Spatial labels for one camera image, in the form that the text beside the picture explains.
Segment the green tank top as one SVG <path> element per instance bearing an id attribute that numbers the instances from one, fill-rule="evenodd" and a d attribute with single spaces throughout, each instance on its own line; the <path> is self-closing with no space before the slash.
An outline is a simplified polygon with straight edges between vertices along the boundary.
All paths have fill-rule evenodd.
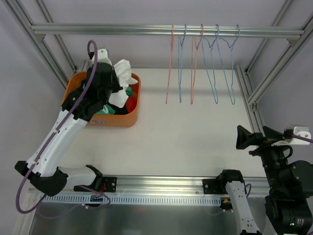
<path id="1" fill-rule="evenodd" d="M 82 83 L 81 83 L 83 89 L 85 88 L 86 84 L 87 84 L 86 80 L 83 80 Z M 128 97 L 133 96 L 133 91 L 132 91 L 131 87 L 128 87 L 126 89 L 126 95 Z M 114 115 L 114 109 L 112 108 L 112 104 L 110 104 L 110 103 L 105 104 L 103 106 L 102 110 L 100 110 L 96 114 L 99 114 L 99 115 Z"/>

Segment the blue hanger with green top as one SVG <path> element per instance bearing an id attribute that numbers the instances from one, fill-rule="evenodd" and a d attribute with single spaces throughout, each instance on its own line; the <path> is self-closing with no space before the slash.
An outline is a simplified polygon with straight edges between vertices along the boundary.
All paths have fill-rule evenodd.
<path id="1" fill-rule="evenodd" d="M 204 62 L 204 69 L 206 71 L 207 79 L 211 88 L 211 92 L 213 94 L 214 102 L 215 104 L 219 103 L 219 97 L 218 97 L 218 92 L 217 92 L 217 87 L 216 87 L 216 75 L 215 75 L 215 61 L 213 58 L 213 49 L 216 44 L 216 40 L 218 39 L 219 32 L 220 32 L 220 27 L 218 24 L 216 24 L 216 29 L 217 32 L 215 33 L 215 38 L 212 42 L 210 42 L 206 37 L 203 37 L 202 42 L 201 42 L 201 49 L 202 49 L 202 56 L 203 56 L 203 62 Z M 206 56 L 206 49 L 205 46 L 208 48 L 208 52 L 210 55 L 211 59 L 211 70 L 212 70 L 212 76 L 209 74 L 208 71 L 208 61 L 207 61 L 207 56 Z"/>

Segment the black tank top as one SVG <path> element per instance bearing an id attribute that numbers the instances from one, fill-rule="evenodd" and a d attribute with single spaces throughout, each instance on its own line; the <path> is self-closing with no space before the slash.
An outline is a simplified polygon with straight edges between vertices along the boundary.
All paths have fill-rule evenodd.
<path id="1" fill-rule="evenodd" d="M 112 105 L 112 108 L 114 109 L 115 115 L 127 115 L 129 113 L 126 106 L 119 108 L 117 106 Z"/>

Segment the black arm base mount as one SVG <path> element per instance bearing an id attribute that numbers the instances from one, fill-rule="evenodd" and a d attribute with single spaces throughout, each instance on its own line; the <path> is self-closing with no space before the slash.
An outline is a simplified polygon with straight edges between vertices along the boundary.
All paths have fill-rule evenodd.
<path id="1" fill-rule="evenodd" d="M 97 176 L 90 185 L 75 186 L 74 191 L 116 192 L 117 177 Z"/>

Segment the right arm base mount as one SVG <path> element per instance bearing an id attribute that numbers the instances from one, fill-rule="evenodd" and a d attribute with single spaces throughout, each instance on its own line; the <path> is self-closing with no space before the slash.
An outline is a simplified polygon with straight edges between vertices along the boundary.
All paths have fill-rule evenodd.
<path id="1" fill-rule="evenodd" d="M 225 189 L 226 181 L 220 179 L 203 179 L 202 188 L 204 194 L 224 195 L 227 194 Z"/>

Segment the red tank top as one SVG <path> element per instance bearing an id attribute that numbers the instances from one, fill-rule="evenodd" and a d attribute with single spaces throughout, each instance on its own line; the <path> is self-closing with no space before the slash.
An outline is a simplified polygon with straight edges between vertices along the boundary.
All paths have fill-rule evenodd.
<path id="1" fill-rule="evenodd" d="M 133 96 L 128 97 L 127 101 L 125 102 L 125 108 L 127 109 L 128 113 L 131 113 L 137 105 L 137 99 Z"/>

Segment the white tank top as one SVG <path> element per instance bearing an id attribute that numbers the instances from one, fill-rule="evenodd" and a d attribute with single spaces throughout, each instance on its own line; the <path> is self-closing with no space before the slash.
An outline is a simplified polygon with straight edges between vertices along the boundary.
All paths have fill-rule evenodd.
<path id="1" fill-rule="evenodd" d="M 114 65 L 114 70 L 117 75 L 119 85 L 122 87 L 122 89 L 111 94 L 109 103 L 118 108 L 123 108 L 128 99 L 126 89 L 130 85 L 137 84 L 138 81 L 132 78 L 131 65 L 128 60 L 122 59 L 117 62 Z"/>

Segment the pink wire hanger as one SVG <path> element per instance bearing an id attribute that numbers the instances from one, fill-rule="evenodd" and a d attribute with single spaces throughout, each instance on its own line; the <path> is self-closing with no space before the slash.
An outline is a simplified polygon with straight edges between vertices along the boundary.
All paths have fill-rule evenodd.
<path id="1" fill-rule="evenodd" d="M 170 57 L 169 57 L 168 81 L 167 81 L 165 104 L 168 103 L 168 96 L 169 96 L 169 89 L 170 89 L 172 60 L 173 60 L 173 45 L 174 45 L 174 24 L 172 24 L 172 30 L 171 30 Z"/>

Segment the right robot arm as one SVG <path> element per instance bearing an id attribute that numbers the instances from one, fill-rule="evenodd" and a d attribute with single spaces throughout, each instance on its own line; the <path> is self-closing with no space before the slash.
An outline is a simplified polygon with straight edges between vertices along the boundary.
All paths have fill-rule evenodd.
<path id="1" fill-rule="evenodd" d="M 294 145 L 313 142 L 309 128 L 289 127 L 280 133 L 264 126 L 262 133 L 237 127 L 236 149 L 249 146 L 251 156 L 259 156 L 269 185 L 265 197 L 266 216 L 276 235 L 305 235 L 313 224 L 307 199 L 313 195 L 313 165 L 304 160 L 289 163 Z M 245 181 L 238 170 L 223 170 L 216 178 L 218 190 L 228 194 L 237 223 L 237 234 L 260 235 L 247 198 Z"/>

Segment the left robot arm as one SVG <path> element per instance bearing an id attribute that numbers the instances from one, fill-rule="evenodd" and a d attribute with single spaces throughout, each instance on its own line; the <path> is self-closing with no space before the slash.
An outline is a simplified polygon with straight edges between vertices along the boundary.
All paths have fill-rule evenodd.
<path id="1" fill-rule="evenodd" d="M 96 68 L 89 68 L 85 84 L 67 95 L 57 121 L 37 152 L 27 161 L 18 161 L 15 170 L 47 196 L 66 188 L 81 191 L 81 185 L 90 191 L 100 190 L 103 174 L 96 167 L 65 168 L 59 163 L 76 135 L 103 109 L 111 94 L 121 89 L 111 63 L 98 62 Z"/>

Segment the pink hanger with black top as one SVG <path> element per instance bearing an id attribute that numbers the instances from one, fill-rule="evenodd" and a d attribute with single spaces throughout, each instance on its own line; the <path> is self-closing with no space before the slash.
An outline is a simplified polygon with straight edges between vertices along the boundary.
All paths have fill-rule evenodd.
<path id="1" fill-rule="evenodd" d="M 198 51 L 200 43 L 203 39 L 204 26 L 201 24 L 200 39 L 197 42 L 196 36 L 192 37 L 192 48 L 191 48 L 191 90 L 190 90 L 190 104 L 194 103 L 194 89 L 195 89 L 195 80 L 196 80 L 196 71 L 197 71 L 197 60 L 198 60 Z"/>

